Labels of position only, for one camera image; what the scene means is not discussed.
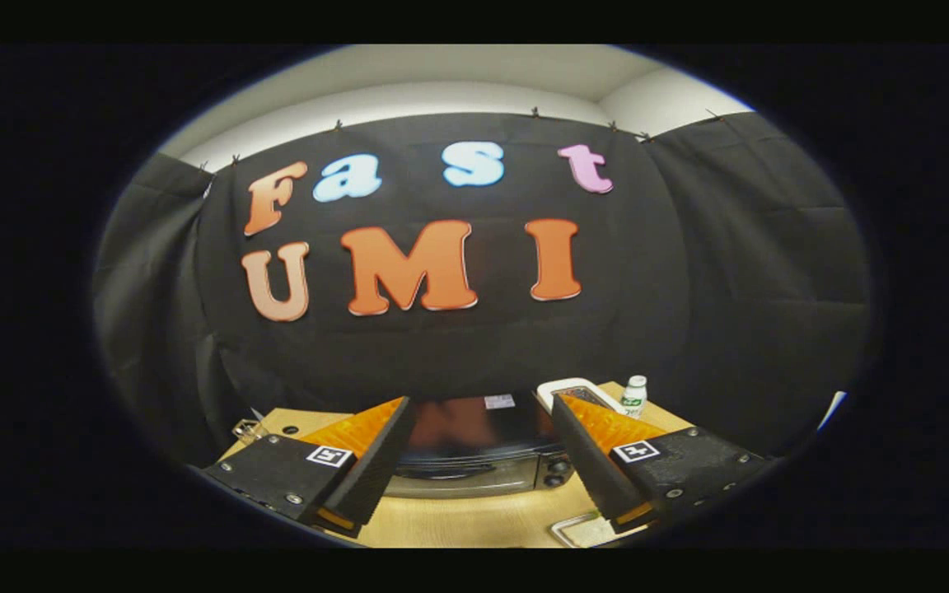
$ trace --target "white ceiling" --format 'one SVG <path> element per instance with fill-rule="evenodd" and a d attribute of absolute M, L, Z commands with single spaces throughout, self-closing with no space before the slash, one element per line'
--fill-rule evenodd
<path fill-rule="evenodd" d="M 404 82 L 494 82 L 599 102 L 665 68 L 611 45 L 349 45 L 288 68 L 208 110 L 162 151 L 184 154 L 245 121 L 288 105 Z"/>

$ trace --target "label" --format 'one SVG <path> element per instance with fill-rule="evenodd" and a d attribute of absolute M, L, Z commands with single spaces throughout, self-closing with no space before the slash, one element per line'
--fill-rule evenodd
<path fill-rule="evenodd" d="M 486 409 L 515 408 L 515 398 L 511 394 L 486 395 Z"/>
<path fill-rule="evenodd" d="M 656 450 L 651 443 L 646 441 L 637 441 L 626 444 L 626 446 L 617 446 L 614 447 L 614 451 L 620 455 L 625 463 L 635 463 L 636 461 L 643 461 L 643 459 L 661 455 L 661 451 Z"/>
<path fill-rule="evenodd" d="M 347 451 L 345 448 L 319 446 L 313 453 L 306 456 L 306 460 L 321 465 L 331 465 L 332 468 L 340 468 L 350 455 L 353 455 L 353 451 Z"/>

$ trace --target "oven door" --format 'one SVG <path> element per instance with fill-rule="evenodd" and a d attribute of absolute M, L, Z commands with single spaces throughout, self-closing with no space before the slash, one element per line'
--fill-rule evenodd
<path fill-rule="evenodd" d="M 456 465 L 399 465 L 384 496 L 396 498 L 477 498 L 534 489 L 539 456 Z"/>

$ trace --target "black fabric backdrop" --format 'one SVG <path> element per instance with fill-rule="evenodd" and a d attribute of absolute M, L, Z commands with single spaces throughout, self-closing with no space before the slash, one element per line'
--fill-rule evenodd
<path fill-rule="evenodd" d="M 446 183 L 441 150 L 465 140 L 503 147 L 503 179 Z M 575 143 L 605 157 L 609 194 L 577 187 L 556 154 Z M 357 153 L 379 157 L 379 190 L 317 203 L 320 169 Z M 309 172 L 282 221 L 244 237 L 248 185 L 294 161 Z M 248 406 L 357 412 L 398 395 L 490 395 L 637 372 L 667 409 L 778 454 L 814 428 L 862 360 L 870 309 L 858 226 L 814 162 L 756 114 L 644 143 L 515 115 L 400 118 L 298 139 L 211 180 L 157 155 L 120 199 L 95 276 L 98 330 L 122 395 L 155 440 L 196 465 L 221 453 Z M 523 226 L 543 217 L 580 226 L 576 299 L 530 297 L 537 258 Z M 427 222 L 446 218 L 472 226 L 465 252 L 478 305 L 347 312 L 343 233 L 383 226 L 407 253 Z M 251 304 L 241 256 L 295 240 L 311 245 L 309 309 L 271 322 Z M 269 274 L 274 294 L 287 294 L 278 260 Z"/>

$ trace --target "letter m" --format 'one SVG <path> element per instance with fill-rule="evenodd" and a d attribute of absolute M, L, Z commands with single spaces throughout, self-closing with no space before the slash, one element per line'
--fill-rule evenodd
<path fill-rule="evenodd" d="M 466 309 L 478 303 L 467 286 L 464 240 L 471 225 L 463 221 L 437 221 L 426 225 L 405 256 L 387 231 L 378 226 L 354 229 L 343 235 L 343 247 L 353 257 L 354 315 L 383 315 L 390 301 L 380 296 L 379 284 L 387 289 L 398 307 L 409 311 L 415 294 L 427 279 L 423 306 L 429 311 Z"/>

